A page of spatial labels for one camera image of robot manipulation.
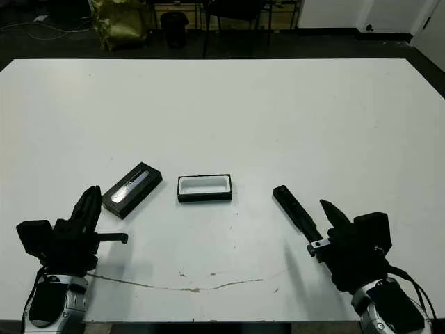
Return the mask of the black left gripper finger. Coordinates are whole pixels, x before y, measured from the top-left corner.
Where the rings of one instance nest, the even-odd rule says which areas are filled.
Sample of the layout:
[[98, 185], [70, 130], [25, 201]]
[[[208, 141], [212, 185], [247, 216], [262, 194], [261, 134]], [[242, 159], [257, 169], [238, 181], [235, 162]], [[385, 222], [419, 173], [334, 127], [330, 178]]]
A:
[[86, 232], [88, 234], [95, 231], [102, 207], [102, 195], [99, 186], [92, 186], [88, 189], [86, 199]]
[[86, 199], [88, 189], [83, 192], [82, 196], [78, 200], [77, 204], [75, 204], [72, 211], [71, 221], [73, 222], [77, 230], [86, 230]]

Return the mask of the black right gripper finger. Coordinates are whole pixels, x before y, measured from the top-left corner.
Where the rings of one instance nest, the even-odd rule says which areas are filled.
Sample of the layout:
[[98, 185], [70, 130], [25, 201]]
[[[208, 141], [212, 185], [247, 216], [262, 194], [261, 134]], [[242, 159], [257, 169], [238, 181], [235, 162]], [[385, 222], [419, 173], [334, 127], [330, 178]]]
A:
[[332, 227], [337, 230], [352, 230], [353, 223], [349, 218], [332, 202], [321, 199], [320, 204], [327, 216], [328, 221]]
[[300, 215], [299, 224], [300, 231], [304, 234], [309, 242], [320, 241], [323, 239], [322, 235], [317, 230], [315, 222], [307, 212], [303, 212]]

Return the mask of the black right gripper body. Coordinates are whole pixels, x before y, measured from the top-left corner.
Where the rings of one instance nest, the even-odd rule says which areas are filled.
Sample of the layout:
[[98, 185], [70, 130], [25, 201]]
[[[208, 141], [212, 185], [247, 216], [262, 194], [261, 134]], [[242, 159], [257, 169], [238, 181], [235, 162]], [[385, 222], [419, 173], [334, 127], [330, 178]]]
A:
[[386, 250], [354, 225], [330, 228], [326, 238], [318, 230], [311, 231], [307, 249], [326, 265], [333, 284], [341, 292], [355, 292], [387, 277]]

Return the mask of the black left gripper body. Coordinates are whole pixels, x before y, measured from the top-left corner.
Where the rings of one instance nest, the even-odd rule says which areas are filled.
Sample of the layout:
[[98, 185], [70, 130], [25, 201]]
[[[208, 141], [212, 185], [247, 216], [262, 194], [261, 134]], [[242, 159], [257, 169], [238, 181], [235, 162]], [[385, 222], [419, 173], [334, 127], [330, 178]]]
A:
[[128, 243], [128, 234], [98, 233], [96, 227], [95, 219], [58, 219], [44, 256], [47, 273], [84, 277], [96, 268], [96, 254], [102, 242]]

